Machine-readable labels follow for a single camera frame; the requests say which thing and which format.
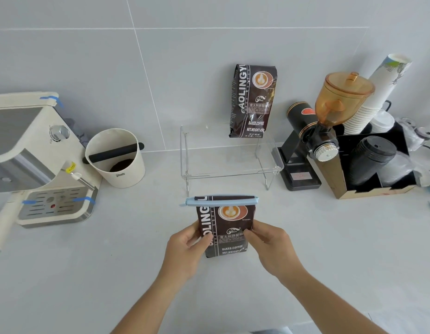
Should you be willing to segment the person's left hand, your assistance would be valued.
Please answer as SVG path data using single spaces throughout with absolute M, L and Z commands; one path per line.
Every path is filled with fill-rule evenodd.
M 187 230 L 199 230 L 199 223 L 196 221 L 170 237 L 160 269 L 159 277 L 173 286 L 182 287 L 195 275 L 202 255 L 213 240 L 213 235 L 209 232 L 201 235 L 200 241 L 188 249 L 186 248 Z

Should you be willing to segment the person's right hand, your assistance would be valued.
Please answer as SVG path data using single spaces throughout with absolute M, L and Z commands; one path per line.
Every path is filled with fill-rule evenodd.
M 280 282 L 293 280 L 305 269 L 301 264 L 287 232 L 273 225 L 253 220 L 251 230 L 268 238 L 266 250 L 257 252 L 260 262 L 267 272 Z

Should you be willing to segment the clipped dark coffee bean bag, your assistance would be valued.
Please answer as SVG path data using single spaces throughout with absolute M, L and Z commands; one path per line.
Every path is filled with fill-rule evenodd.
M 197 207 L 196 210 L 201 235 L 213 236 L 205 250 L 206 258 L 247 251 L 244 230 L 252 229 L 255 205 Z

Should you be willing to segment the person's left forearm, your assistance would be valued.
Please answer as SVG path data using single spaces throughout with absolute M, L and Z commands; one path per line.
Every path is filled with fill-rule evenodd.
M 110 334 L 158 334 L 167 309 L 191 277 L 160 272 Z

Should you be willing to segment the person's right forearm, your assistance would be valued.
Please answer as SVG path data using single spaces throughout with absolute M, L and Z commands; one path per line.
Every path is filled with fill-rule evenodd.
M 302 266 L 275 275 L 299 301 L 322 334 L 388 334 Z

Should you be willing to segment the light blue bag sealing clip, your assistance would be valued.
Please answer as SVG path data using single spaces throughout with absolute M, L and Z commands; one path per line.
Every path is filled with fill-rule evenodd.
M 259 197 L 245 195 L 194 196 L 185 199 L 180 207 L 229 207 L 257 205 Z

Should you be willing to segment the clear acrylic riser stand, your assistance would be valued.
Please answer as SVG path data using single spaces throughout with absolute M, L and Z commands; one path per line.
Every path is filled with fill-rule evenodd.
M 224 123 L 199 123 L 180 127 L 180 172 L 190 195 L 189 182 L 260 174 L 268 190 L 284 169 L 273 136 L 230 138 L 230 126 Z

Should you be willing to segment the black grinder with amber hopper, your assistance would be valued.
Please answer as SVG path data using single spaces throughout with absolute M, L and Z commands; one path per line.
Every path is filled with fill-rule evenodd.
M 308 158 L 327 162 L 336 157 L 339 142 L 333 127 L 352 118 L 374 92 L 374 84 L 357 72 L 333 72 L 325 77 L 315 106 L 299 101 L 288 108 L 286 117 L 293 131 L 278 148 L 284 162 L 280 174 L 288 190 L 321 186 Z

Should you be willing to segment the cream knock box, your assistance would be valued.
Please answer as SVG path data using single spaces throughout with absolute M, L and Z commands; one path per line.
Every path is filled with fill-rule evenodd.
M 144 144 L 130 131 L 111 128 L 99 132 L 89 141 L 83 163 L 91 165 L 110 185 L 128 188 L 145 176 L 143 149 Z

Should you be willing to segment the black and wood cup organizer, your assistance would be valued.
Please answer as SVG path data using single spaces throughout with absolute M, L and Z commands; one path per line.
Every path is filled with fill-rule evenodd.
M 316 161 L 316 164 L 337 199 L 354 199 L 372 196 L 404 194 L 416 187 L 413 171 L 392 186 L 383 187 L 377 172 L 364 184 L 353 186 L 347 180 L 347 170 L 351 151 L 365 137 L 376 135 L 393 142 L 397 151 L 407 155 L 407 145 L 402 127 L 395 123 L 393 128 L 381 134 L 356 134 L 338 136 L 339 153 L 332 160 Z

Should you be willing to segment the metal steam wand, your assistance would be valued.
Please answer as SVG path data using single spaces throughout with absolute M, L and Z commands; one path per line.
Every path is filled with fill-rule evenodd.
M 70 175 L 74 180 L 78 181 L 81 185 L 84 185 L 89 190 L 97 190 L 97 186 L 87 181 L 84 176 L 78 171 L 79 166 L 73 161 L 66 161 L 62 166 L 62 171 Z

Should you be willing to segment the sealed dark coffee bean bag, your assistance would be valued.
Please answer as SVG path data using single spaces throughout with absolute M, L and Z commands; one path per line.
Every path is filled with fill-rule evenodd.
M 231 86 L 230 138 L 262 138 L 277 84 L 275 66 L 237 64 Z

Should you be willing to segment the stack of black cup lids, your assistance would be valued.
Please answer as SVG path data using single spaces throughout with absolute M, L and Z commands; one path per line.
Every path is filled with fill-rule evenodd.
M 353 186 L 364 184 L 386 166 L 396 152 L 396 145 L 383 137 L 370 135 L 363 138 L 350 153 L 347 180 Z

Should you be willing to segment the stack of clear cup lids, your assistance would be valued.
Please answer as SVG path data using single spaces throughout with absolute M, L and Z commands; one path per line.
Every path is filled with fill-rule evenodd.
M 383 187 L 392 186 L 414 170 L 414 164 L 409 155 L 397 151 L 396 155 L 378 172 Z

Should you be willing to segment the stack of white cup lids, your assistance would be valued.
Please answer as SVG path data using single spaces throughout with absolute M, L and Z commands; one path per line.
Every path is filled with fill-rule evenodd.
M 371 119 L 371 133 L 380 134 L 391 130 L 395 124 L 395 118 L 387 111 L 381 109 Z

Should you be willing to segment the cream espresso machine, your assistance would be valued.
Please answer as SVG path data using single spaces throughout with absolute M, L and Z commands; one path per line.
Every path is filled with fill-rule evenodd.
M 96 200 L 102 176 L 83 163 L 88 141 L 73 119 L 64 118 L 51 100 L 54 92 L 0 94 L 0 193 L 20 192 L 23 200 L 16 224 L 37 228 L 73 224 L 88 219 L 95 204 L 73 202 L 76 197 Z M 89 190 L 62 171 L 66 161 L 79 166 L 84 178 L 97 186 Z

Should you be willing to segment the stack of white paper cups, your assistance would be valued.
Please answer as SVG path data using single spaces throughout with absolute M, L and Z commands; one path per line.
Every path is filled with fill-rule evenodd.
M 375 92 L 369 96 L 356 114 L 343 123 L 344 135 L 360 134 L 372 118 L 381 110 L 385 100 L 409 68 L 412 60 L 402 54 L 389 54 L 369 77 Z

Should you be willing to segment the clear plastic bag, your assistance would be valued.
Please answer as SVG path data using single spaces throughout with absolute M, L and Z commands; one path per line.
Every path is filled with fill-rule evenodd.
M 430 130 L 425 127 L 418 127 L 415 121 L 408 117 L 396 118 L 396 122 L 403 129 L 408 154 L 413 163 L 413 173 L 418 186 L 429 187 L 430 167 L 427 167 L 423 160 L 415 159 L 413 155 L 420 149 L 430 151 L 430 146 L 427 145 L 430 141 Z

